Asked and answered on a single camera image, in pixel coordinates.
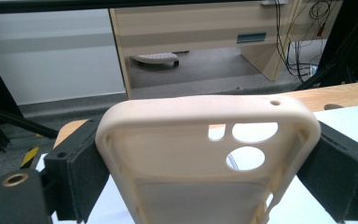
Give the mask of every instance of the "floor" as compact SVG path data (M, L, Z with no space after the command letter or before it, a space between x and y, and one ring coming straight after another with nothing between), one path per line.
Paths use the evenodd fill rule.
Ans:
M320 53L320 43L304 53L308 62ZM241 57L238 48L191 50L177 53L180 65L131 64L133 99L165 98L201 94L270 94L291 91L299 85L297 77L282 68L276 81L268 81ZM99 120L112 105L127 100L126 94L88 97L36 105L22 105L24 117L59 130L77 119ZM5 124L4 133L11 139L6 153L0 153L0 175L18 170L26 152L33 146L40 149L32 163L35 167L41 153L52 150L54 139L35 137L34 133Z

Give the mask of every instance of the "white panel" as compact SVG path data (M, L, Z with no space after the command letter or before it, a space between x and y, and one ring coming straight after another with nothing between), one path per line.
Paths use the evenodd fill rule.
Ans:
M0 75L18 105L125 91L107 9L0 15Z

